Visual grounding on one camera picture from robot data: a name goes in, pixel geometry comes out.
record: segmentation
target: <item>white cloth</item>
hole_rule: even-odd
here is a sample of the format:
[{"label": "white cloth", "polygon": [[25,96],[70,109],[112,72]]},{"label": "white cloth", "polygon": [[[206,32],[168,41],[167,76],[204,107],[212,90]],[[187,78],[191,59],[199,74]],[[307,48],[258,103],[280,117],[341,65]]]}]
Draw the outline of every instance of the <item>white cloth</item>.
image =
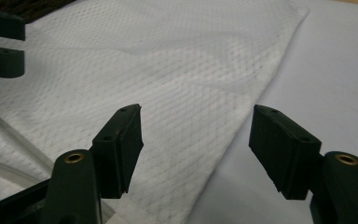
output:
[{"label": "white cloth", "polygon": [[27,26],[23,43],[0,38],[26,55],[23,77],[0,79],[0,125],[51,167],[140,104],[130,192],[105,202],[115,221],[183,223],[306,14],[286,0],[78,3]]}]

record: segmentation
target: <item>dark brown woven object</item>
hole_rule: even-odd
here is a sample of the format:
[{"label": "dark brown woven object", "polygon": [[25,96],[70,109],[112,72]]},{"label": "dark brown woven object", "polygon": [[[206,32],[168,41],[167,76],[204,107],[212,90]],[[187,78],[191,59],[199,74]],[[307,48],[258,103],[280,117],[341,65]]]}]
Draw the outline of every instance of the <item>dark brown woven object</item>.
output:
[{"label": "dark brown woven object", "polygon": [[26,23],[36,21],[75,0],[0,0],[0,11],[23,17]]}]

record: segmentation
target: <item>white surface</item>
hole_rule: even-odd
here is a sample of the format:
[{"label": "white surface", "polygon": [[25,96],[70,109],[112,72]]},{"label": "white surface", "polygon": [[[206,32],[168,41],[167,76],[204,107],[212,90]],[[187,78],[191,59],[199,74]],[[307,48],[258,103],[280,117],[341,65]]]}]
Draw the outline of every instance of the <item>white surface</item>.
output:
[{"label": "white surface", "polygon": [[182,223],[306,12],[286,0],[72,5],[28,26],[24,43],[0,38],[26,50],[26,74],[0,79],[0,125],[49,168],[139,103],[130,193],[105,202],[129,223]]},{"label": "white surface", "polygon": [[[358,156],[358,5],[300,1],[310,8],[281,69],[257,101],[281,110],[322,142],[322,154]],[[217,166],[189,224],[312,223],[306,202],[286,201],[248,148],[251,117]]]}]

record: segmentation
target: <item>white towel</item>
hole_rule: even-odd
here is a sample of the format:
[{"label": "white towel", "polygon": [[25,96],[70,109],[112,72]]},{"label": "white towel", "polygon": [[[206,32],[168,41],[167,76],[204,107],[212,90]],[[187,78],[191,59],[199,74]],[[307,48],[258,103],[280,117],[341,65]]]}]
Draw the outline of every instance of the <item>white towel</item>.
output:
[{"label": "white towel", "polygon": [[23,77],[0,78],[0,125],[46,168],[140,104],[130,192],[105,202],[117,222],[184,223],[306,14],[286,0],[80,2],[25,42],[0,38],[26,55]]}]

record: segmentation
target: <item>textured white fabric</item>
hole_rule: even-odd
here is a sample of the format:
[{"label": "textured white fabric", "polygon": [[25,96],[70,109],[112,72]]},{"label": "textured white fabric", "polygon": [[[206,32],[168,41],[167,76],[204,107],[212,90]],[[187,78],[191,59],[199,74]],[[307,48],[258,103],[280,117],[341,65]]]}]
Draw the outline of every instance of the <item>textured white fabric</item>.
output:
[{"label": "textured white fabric", "polygon": [[0,38],[26,50],[26,74],[0,79],[0,123],[51,167],[140,104],[130,192],[105,202],[123,222],[183,223],[306,13],[286,0],[81,2],[23,43]]}]

